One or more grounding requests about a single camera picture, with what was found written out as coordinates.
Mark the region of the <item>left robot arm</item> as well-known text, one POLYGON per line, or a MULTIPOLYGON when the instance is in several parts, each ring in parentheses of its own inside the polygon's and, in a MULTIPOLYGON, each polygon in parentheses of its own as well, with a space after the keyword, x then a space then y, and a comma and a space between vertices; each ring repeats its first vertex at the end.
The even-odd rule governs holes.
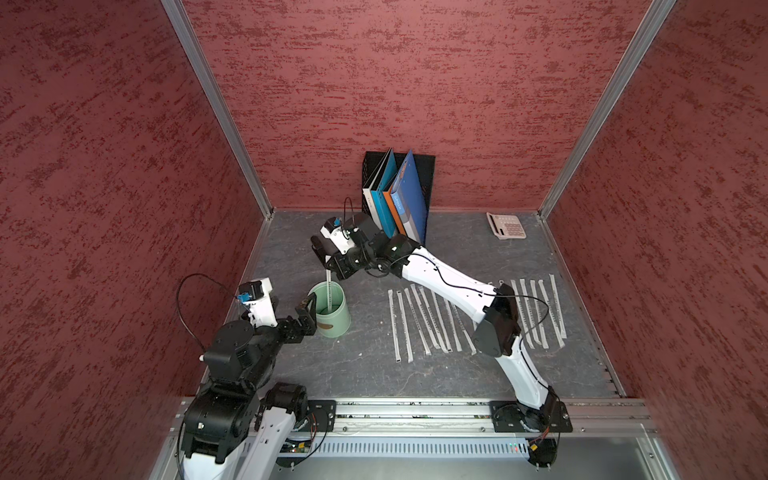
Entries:
POLYGON ((288 436, 310 419, 306 388, 277 383, 258 395, 286 344, 317 330, 317 295, 274 326, 236 320, 221 327, 203 362, 209 378, 186 410, 177 445, 181 479, 268 479, 288 436))

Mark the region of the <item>fourteenth straw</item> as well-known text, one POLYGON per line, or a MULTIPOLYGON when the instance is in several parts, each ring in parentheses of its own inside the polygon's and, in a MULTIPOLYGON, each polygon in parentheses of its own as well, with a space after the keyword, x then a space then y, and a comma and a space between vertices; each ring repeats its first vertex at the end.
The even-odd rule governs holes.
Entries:
POLYGON ((402 319, 402 327, 403 327, 405 343, 406 343, 407 363, 410 364, 413 362, 414 357, 413 357, 413 350, 412 350, 410 334, 409 334, 409 326, 408 326, 406 312, 405 312, 404 298, 403 298, 402 291, 398 290, 396 294, 397 294, 399 310, 400 310, 401 319, 402 319))

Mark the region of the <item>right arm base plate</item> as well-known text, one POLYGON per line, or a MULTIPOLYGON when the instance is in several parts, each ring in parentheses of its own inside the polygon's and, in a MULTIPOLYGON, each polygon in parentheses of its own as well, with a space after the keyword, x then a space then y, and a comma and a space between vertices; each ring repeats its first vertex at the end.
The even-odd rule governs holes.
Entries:
POLYGON ((566 406, 559 399, 549 402, 541 410, 526 407, 517 401, 491 401, 489 408, 496 433, 540 435, 546 429, 550 433, 573 432, 566 406))

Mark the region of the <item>sixteenth straw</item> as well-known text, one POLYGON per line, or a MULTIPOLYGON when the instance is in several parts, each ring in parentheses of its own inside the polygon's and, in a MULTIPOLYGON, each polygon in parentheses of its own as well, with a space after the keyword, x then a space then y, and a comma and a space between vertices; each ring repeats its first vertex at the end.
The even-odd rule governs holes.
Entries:
POLYGON ((410 285, 410 288, 411 288, 411 290, 412 290, 412 292, 414 294, 414 297, 415 297, 415 300, 416 300, 416 304, 417 304, 417 308, 418 308, 418 310, 419 310, 419 312, 421 314, 421 317, 423 319, 424 325, 426 326, 427 333, 428 333, 428 336, 430 338, 430 341, 431 341, 433 347, 435 349, 439 350, 440 347, 439 347, 438 341, 437 341, 437 339, 435 337, 434 331, 432 329, 432 325, 431 325, 430 321, 427 319, 427 314, 426 314, 426 311, 424 309, 424 305, 423 305, 423 303, 421 301, 421 296, 419 295, 419 291, 418 291, 418 289, 417 289, 415 284, 410 285))

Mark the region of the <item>eleventh straw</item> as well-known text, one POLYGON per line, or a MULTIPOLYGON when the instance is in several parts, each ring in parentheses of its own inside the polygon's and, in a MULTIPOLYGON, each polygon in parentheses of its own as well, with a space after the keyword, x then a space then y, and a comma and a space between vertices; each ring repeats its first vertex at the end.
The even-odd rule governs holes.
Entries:
POLYGON ((537 316, 536 331, 538 335, 538 343, 542 346, 543 349, 548 349, 549 344, 548 344, 546 333, 543 326, 544 315, 541 313, 541 301, 538 296, 537 286, 534 280, 530 280, 530 287, 531 287, 532 296, 534 297, 534 306, 535 306, 535 311, 537 316))

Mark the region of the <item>fifteenth straw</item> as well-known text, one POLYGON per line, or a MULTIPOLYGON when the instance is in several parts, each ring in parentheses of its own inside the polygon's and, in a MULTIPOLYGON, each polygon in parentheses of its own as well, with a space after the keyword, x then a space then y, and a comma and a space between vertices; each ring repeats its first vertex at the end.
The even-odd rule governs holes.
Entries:
POLYGON ((390 324, 391 324, 391 330, 392 330, 394 357, 395 357, 395 362, 400 363, 402 361, 402 357, 400 354, 399 339, 397 334, 397 316, 394 309, 394 298, 393 298, 394 294, 391 289, 387 291, 387 294, 388 294, 388 305, 389 305, 389 311, 390 311, 390 324))

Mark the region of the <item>green cup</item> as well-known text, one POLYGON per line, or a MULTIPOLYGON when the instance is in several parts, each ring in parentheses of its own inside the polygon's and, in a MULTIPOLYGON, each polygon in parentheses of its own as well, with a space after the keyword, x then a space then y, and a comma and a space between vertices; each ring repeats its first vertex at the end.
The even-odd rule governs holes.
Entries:
POLYGON ((316 284, 311 290, 317 296, 316 319, 319 333, 326 338, 338 338, 351 326, 351 314, 346 294, 335 281, 316 284))

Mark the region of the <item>seventeenth straw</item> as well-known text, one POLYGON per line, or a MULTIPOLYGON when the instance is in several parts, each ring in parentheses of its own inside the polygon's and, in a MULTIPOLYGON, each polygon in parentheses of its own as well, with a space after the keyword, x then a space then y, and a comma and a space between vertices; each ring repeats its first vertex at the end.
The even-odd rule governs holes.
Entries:
POLYGON ((325 272, 325 278, 326 278, 326 315, 330 315, 333 311, 333 288, 332 288, 332 272, 330 270, 326 270, 325 272))

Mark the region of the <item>thirteenth straw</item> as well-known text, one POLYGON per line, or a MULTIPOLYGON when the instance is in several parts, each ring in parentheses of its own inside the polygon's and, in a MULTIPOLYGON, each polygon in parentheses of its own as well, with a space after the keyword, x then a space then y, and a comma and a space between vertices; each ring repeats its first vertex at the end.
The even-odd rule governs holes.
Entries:
POLYGON ((425 338, 422 326, 419 323, 419 318, 418 318, 418 315, 416 313, 416 309, 415 309, 415 305, 414 305, 414 302, 413 302, 413 299, 412 299, 412 295, 411 295, 410 290, 408 288, 405 289, 405 295, 406 295, 406 299, 407 299, 410 311, 411 311, 412 315, 414 316, 414 321, 415 321, 415 324, 416 324, 417 332, 418 332, 419 338, 421 340, 422 346, 424 348, 425 355, 426 356, 431 356, 432 355, 431 349, 430 349, 430 347, 429 347, 429 345, 427 343, 427 340, 425 338))

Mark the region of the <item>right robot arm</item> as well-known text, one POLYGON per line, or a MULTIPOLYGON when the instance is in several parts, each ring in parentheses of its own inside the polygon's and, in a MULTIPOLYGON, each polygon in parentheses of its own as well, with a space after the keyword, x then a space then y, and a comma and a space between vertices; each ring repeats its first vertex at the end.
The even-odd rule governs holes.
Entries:
POLYGON ((312 250, 340 280, 359 271, 394 275, 441 296, 474 323, 478 352, 497 360, 516 395, 522 428, 541 435, 562 427, 562 403, 538 372, 520 324, 519 296, 508 284, 492 286, 444 263, 424 245, 403 235, 388 236, 365 214, 326 220, 311 237, 312 250))

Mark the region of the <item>twelfth straw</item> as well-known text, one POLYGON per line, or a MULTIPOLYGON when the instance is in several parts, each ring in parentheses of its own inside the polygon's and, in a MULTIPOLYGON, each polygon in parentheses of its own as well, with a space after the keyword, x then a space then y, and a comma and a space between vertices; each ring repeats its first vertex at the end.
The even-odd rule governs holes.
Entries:
POLYGON ((556 308, 556 314, 557 314, 556 322, 557 322, 557 325, 558 325, 559 335, 560 335, 561 339, 565 340, 565 339, 567 339, 567 331, 565 329, 563 309, 562 309, 562 305, 561 305, 561 302, 560 302, 560 296, 559 296, 559 291, 558 291, 558 288, 557 288, 557 282, 556 282, 555 275, 554 274, 549 274, 549 279, 550 279, 551 289, 552 289, 552 293, 553 293, 553 297, 554 297, 554 304, 555 304, 555 308, 556 308))

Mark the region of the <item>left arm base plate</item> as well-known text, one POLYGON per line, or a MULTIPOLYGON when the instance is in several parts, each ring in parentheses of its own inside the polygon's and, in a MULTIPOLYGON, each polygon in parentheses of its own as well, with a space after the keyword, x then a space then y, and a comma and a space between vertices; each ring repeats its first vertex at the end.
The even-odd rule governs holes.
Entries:
POLYGON ((298 432, 332 432, 337 413, 336 400, 310 399, 306 419, 297 427, 298 432))

